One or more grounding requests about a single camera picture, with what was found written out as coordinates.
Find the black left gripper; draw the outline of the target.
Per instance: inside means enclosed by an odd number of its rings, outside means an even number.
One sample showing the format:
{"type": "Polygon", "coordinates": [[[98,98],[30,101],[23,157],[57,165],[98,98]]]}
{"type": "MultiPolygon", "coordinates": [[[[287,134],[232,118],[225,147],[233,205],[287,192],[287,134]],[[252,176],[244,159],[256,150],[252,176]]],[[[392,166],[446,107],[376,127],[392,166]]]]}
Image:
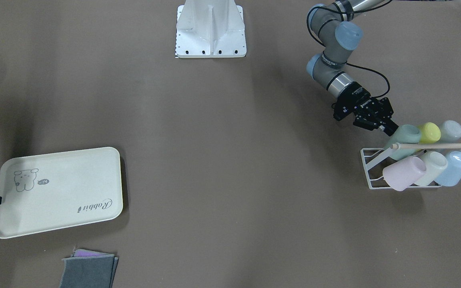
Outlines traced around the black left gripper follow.
{"type": "Polygon", "coordinates": [[[346,106],[351,113],[360,110],[353,121],[353,125],[359,128],[369,131],[380,129],[392,136],[399,127],[392,120],[394,110],[389,98],[372,99],[369,91],[358,82],[352,82],[340,91],[337,103],[346,106]]]}

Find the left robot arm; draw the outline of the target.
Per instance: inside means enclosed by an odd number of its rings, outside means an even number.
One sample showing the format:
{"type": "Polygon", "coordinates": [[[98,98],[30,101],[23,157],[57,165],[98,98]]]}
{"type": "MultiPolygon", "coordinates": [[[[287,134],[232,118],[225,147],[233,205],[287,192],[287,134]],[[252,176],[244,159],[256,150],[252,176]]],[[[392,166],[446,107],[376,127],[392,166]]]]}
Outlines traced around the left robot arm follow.
{"type": "Polygon", "coordinates": [[[306,70],[313,80],[335,97],[333,118],[341,121],[354,115],[353,124],[369,131],[380,129],[386,135],[395,133],[393,109],[384,94],[372,96],[348,75],[344,67],[363,36],[353,19],[383,6],[386,0],[336,0],[330,5],[315,5],[306,17],[310,35],[324,50],[309,60],[306,70]]]}

